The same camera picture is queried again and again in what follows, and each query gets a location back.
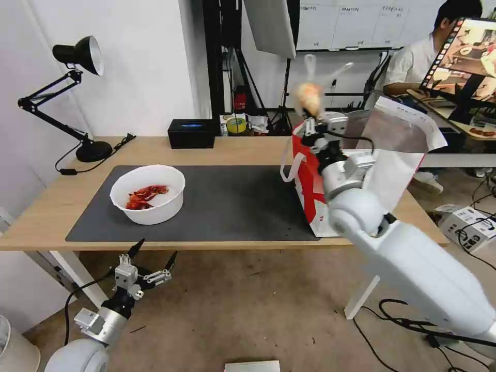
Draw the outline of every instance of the sneaker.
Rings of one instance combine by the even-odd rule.
[[[484,178],[487,173],[491,172],[492,168],[467,168],[467,174],[476,178]]]
[[[433,194],[441,194],[444,191],[443,185],[436,181],[436,177],[431,172],[415,173],[412,183]]]

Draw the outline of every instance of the whiteboard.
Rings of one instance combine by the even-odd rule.
[[[297,50],[401,48],[432,32],[445,0],[301,0]],[[496,0],[482,0],[483,16]]]

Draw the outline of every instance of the plastic bowl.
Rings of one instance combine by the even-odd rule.
[[[149,203],[153,208],[127,209],[129,194],[151,185],[166,185],[167,194],[159,194]],[[168,165],[147,165],[136,168],[119,177],[110,190],[112,203],[133,222],[140,225],[155,225],[174,217],[182,207],[183,191],[186,186],[184,175]]]

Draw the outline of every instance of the desk lamp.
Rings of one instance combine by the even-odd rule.
[[[66,65],[69,72],[53,83],[34,92],[32,95],[21,98],[18,101],[19,107],[79,140],[81,146],[76,151],[76,158],[79,161],[90,163],[108,158],[113,151],[110,144],[102,141],[93,141],[88,138],[88,133],[63,124],[38,109],[39,106],[81,83],[83,72],[78,70],[76,65],[80,65],[95,75],[102,76],[103,61],[96,39],[93,36],[87,36],[78,41],[74,46],[55,45],[52,53],[57,61]],[[43,93],[66,79],[72,79],[72,83],[56,92]]]

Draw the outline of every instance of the white box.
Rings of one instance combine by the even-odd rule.
[[[496,223],[471,207],[446,204],[436,208],[436,212],[443,215],[439,222],[443,234],[457,245],[460,236],[461,246],[470,253],[496,238]]]
[[[279,361],[226,363],[225,372],[281,372]]]

